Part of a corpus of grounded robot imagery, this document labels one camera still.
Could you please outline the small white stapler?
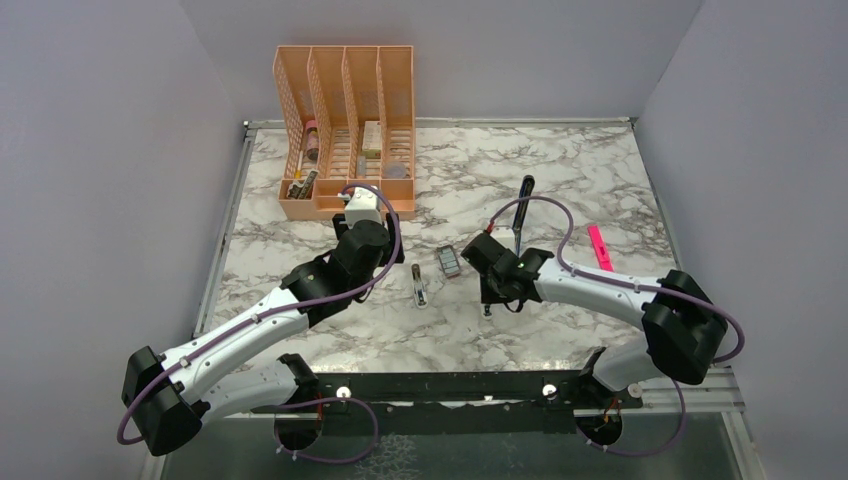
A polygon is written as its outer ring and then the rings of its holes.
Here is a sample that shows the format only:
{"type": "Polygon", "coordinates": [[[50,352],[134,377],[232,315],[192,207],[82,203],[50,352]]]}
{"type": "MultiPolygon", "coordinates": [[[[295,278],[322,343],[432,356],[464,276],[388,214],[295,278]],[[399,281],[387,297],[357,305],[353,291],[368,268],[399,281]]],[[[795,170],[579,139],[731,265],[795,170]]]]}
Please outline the small white stapler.
{"type": "Polygon", "coordinates": [[[428,306],[429,302],[419,264],[414,263],[411,265],[411,275],[415,305],[419,309],[424,309],[428,306]]]}

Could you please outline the blue stapler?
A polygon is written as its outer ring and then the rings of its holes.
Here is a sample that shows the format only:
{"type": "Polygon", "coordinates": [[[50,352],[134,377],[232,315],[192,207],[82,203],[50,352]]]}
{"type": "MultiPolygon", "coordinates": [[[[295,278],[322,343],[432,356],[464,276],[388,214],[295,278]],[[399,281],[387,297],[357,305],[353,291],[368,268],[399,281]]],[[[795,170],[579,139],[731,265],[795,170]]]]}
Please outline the blue stapler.
{"type": "Polygon", "coordinates": [[[518,198],[522,199],[522,201],[516,205],[516,212],[512,222],[512,231],[514,234],[514,247],[517,256],[519,256],[521,253],[522,229],[526,219],[529,205],[529,202],[525,201],[524,198],[532,195],[534,186],[535,178],[532,175],[525,175],[522,179],[518,195],[518,198]]]}

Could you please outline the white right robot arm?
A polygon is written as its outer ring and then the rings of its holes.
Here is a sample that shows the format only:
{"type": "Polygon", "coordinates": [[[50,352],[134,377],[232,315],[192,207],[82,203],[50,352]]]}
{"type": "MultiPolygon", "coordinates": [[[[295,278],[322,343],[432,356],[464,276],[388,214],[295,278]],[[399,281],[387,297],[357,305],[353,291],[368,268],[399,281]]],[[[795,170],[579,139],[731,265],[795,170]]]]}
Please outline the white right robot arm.
{"type": "Polygon", "coordinates": [[[592,407],[661,376],[701,384],[728,330],[726,317],[679,270],[652,279],[584,268],[536,248],[516,255],[488,232],[476,236],[461,256],[479,274],[488,304],[567,304],[641,331],[633,341],[593,353],[581,370],[577,393],[592,407]]]}

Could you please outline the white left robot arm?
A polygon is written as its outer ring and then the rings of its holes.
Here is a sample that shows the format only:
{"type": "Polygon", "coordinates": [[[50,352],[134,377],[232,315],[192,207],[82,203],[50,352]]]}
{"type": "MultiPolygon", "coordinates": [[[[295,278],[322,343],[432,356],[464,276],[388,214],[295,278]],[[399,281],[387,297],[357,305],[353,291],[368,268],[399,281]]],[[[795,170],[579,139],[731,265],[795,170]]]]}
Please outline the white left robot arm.
{"type": "Polygon", "coordinates": [[[318,379],[297,354],[245,372],[236,369],[279,341],[363,302],[401,263],[400,221],[394,211],[345,213],[335,248],[296,266],[281,284],[224,325],[163,353],[150,347],[127,363],[121,400],[126,410],[116,440],[144,443],[154,456],[186,445],[208,423],[256,407],[298,411],[321,402],[318,379]]]}

